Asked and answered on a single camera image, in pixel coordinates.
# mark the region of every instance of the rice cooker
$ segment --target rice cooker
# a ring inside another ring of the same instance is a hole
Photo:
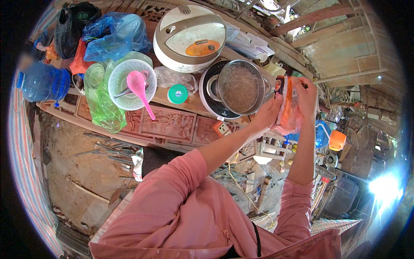
[[[180,5],[166,13],[154,33],[154,52],[166,67],[200,71],[220,55],[226,26],[219,15],[198,5]]]

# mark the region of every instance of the green plastic bag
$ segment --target green plastic bag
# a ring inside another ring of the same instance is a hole
[[[107,63],[92,64],[85,72],[85,95],[93,124],[110,133],[117,133],[127,125],[125,110],[118,108],[108,93],[108,80],[105,78]]]

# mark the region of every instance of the black plastic bag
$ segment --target black plastic bag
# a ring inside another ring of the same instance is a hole
[[[55,29],[55,48],[58,55],[63,59],[74,57],[83,28],[95,22],[101,15],[101,9],[89,2],[69,6],[65,3],[60,10]]]

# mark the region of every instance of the orange cup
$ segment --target orange cup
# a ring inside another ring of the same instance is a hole
[[[329,136],[329,148],[333,151],[340,151],[344,148],[347,136],[339,131],[332,130]]]

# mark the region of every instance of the rice cooker label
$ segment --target rice cooker label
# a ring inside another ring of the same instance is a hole
[[[186,50],[185,53],[193,57],[203,57],[216,52],[220,48],[220,43],[213,40],[203,39],[194,42]]]

